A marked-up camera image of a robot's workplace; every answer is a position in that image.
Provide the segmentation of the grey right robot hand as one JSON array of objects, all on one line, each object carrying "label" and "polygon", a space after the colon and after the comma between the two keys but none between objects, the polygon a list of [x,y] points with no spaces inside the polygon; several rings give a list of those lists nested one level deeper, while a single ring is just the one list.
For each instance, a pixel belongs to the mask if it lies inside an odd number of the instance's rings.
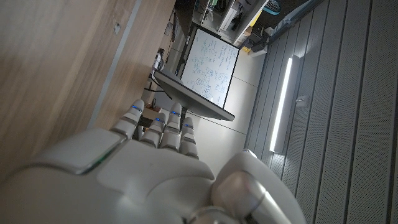
[{"label": "grey right robot hand", "polygon": [[2,223],[304,223],[296,198],[248,149],[214,174],[177,105],[142,139],[135,101],[109,130],[42,151],[1,184]]}]

